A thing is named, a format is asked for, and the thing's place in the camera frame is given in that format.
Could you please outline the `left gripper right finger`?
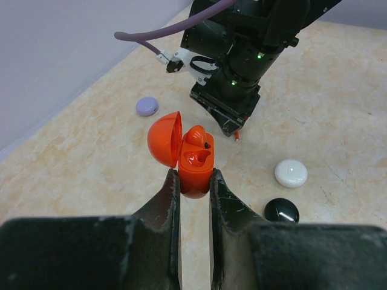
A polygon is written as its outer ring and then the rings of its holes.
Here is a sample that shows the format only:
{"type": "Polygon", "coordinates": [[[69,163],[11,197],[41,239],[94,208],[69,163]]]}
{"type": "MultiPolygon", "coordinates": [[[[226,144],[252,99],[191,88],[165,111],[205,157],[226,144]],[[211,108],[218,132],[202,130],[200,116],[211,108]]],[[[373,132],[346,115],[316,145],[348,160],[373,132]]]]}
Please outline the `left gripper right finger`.
{"type": "Polygon", "coordinates": [[[372,225],[273,223],[210,179],[212,289],[385,289],[386,231],[372,225]]]}

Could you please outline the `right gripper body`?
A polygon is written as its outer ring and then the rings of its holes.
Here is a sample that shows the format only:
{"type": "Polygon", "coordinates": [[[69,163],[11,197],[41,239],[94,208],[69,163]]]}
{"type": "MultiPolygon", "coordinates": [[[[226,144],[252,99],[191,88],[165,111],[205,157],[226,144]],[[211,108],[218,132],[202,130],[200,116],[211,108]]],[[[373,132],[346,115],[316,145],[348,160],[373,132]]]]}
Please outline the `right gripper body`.
{"type": "Polygon", "coordinates": [[[246,121],[259,101],[259,68],[194,68],[197,83],[190,97],[214,119],[246,121]]]}

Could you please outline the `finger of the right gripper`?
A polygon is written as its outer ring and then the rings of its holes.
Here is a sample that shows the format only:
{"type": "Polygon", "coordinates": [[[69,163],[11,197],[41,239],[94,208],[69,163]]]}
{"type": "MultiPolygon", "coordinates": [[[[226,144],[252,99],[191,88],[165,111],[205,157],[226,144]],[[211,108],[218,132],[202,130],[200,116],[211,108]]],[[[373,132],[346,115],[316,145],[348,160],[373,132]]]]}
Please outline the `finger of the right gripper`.
{"type": "Polygon", "coordinates": [[[248,113],[245,110],[216,107],[207,108],[207,111],[227,137],[242,129],[248,119],[248,113]]]}

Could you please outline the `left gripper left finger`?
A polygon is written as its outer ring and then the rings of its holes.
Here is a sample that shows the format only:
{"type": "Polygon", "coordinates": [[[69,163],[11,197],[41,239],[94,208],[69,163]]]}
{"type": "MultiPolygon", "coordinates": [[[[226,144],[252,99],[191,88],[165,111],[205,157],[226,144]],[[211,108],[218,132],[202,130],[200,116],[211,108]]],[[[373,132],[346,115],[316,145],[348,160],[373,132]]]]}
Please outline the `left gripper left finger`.
{"type": "Polygon", "coordinates": [[[133,214],[5,222],[1,288],[180,289],[177,172],[133,214]]]}

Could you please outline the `black earbud charging case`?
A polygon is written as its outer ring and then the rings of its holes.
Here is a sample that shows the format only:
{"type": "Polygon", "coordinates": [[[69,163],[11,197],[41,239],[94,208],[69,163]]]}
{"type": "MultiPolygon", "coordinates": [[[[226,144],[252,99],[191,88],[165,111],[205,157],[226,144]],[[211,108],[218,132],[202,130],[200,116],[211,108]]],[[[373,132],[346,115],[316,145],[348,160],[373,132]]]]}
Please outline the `black earbud charging case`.
{"type": "Polygon", "coordinates": [[[297,206],[284,198],[275,198],[264,207],[264,217],[270,222],[298,223],[300,214],[297,206]]]}

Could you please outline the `orange earbud charging case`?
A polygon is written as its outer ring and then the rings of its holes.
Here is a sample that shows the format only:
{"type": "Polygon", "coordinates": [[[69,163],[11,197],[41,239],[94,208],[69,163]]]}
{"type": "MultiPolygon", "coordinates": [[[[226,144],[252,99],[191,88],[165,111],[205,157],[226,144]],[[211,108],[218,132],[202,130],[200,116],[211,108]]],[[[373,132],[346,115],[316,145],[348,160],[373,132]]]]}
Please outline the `orange earbud charging case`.
{"type": "Polygon", "coordinates": [[[158,119],[148,131],[148,149],[164,166],[177,169],[180,193],[187,198],[204,197],[210,188],[210,178],[215,167],[215,141],[207,133],[209,149],[186,143],[186,133],[180,112],[158,119]]]}

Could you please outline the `white earbud charging case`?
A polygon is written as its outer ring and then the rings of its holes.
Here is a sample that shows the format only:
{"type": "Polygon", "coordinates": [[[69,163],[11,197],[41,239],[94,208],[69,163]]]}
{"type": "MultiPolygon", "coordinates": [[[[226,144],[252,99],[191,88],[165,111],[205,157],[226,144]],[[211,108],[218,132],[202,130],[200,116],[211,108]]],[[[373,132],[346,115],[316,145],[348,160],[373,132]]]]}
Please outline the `white earbud charging case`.
{"type": "Polygon", "coordinates": [[[308,178],[308,170],[298,160],[285,159],[276,165],[275,178],[280,185],[295,189],[305,184],[308,178]]]}

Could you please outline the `purple earbud charging case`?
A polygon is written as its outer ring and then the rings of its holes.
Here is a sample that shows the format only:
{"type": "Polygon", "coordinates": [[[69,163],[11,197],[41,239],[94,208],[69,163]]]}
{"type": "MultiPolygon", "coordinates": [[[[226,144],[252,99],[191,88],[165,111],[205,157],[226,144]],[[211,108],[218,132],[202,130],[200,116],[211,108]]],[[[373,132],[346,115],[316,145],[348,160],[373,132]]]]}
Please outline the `purple earbud charging case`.
{"type": "Polygon", "coordinates": [[[153,97],[143,97],[136,103],[136,112],[142,117],[148,117],[158,111],[158,101],[153,97]]]}

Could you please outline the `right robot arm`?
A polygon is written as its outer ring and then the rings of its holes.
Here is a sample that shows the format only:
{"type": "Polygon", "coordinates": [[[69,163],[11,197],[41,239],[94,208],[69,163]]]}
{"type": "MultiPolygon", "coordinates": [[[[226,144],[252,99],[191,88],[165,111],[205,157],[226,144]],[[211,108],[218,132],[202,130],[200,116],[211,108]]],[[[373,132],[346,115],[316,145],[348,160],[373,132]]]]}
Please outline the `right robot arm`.
{"type": "Polygon", "coordinates": [[[214,64],[204,84],[196,83],[190,97],[218,123],[227,137],[242,129],[260,99],[259,81],[297,34],[319,19],[339,0],[236,1],[231,7],[184,31],[181,48],[198,62],[214,64]]]}

